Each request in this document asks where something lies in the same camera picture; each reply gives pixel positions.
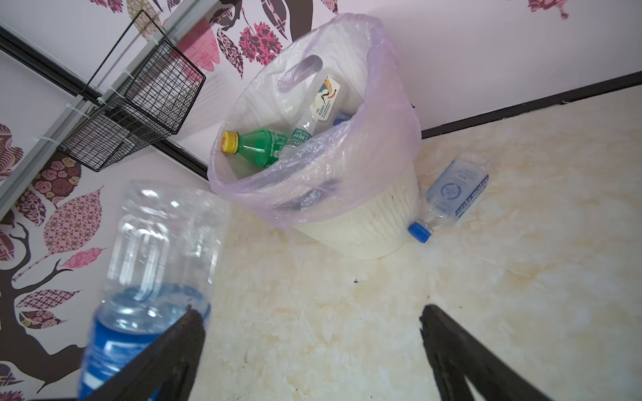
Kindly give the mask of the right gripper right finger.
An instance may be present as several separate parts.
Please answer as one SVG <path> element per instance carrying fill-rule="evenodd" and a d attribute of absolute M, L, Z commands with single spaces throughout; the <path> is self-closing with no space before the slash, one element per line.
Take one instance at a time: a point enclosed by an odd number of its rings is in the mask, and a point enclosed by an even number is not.
<path fill-rule="evenodd" d="M 438 306 L 424 307 L 421 337 L 442 400 L 548 400 Z"/>

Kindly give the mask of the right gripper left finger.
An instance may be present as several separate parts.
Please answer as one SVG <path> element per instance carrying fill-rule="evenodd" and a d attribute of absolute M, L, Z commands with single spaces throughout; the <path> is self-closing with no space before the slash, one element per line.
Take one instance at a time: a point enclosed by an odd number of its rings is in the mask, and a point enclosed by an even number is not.
<path fill-rule="evenodd" d="M 197 377 L 206 330 L 188 310 L 163 333 L 118 331 L 93 317 L 80 376 L 81 400 L 187 400 Z"/>

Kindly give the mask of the Pocari bottle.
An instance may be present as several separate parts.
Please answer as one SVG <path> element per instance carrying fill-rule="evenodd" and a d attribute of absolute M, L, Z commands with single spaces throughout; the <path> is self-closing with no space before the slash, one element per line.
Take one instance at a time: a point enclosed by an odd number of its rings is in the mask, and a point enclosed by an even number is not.
<path fill-rule="evenodd" d="M 118 374 L 188 310 L 209 319 L 230 205 L 204 190 L 134 181 L 125 192 L 79 399 Z"/>

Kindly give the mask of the crushed clear bottle blue cap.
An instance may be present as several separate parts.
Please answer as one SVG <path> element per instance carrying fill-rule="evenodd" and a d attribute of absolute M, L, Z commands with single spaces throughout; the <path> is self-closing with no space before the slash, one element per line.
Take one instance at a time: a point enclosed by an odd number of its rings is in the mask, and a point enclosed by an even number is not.
<path fill-rule="evenodd" d="M 409 234 L 419 243 L 426 243 L 442 227 L 457 223 L 489 180 L 488 160 L 471 153 L 456 157 L 426 190 L 421 190 L 416 218 L 407 229 Z"/>

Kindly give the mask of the green bottle yellow cap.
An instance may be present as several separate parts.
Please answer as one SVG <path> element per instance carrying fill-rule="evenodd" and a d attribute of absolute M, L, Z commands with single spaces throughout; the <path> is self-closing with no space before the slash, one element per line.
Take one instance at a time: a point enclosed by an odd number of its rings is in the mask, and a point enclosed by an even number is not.
<path fill-rule="evenodd" d="M 240 135 L 224 131 L 221 150 L 229 155 L 240 155 L 257 168 L 267 168 L 280 158 L 288 140 L 287 135 L 277 130 L 259 129 Z"/>

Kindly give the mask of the clear bottle bird label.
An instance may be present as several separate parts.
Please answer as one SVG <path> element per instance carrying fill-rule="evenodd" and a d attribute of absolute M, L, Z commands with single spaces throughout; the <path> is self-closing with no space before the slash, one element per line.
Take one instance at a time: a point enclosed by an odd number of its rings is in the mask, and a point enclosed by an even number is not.
<path fill-rule="evenodd" d="M 348 89 L 349 86 L 339 72 L 332 69 L 321 70 L 308 89 L 299 110 L 299 119 L 280 152 L 281 159 L 288 157 L 299 146 L 332 126 Z"/>

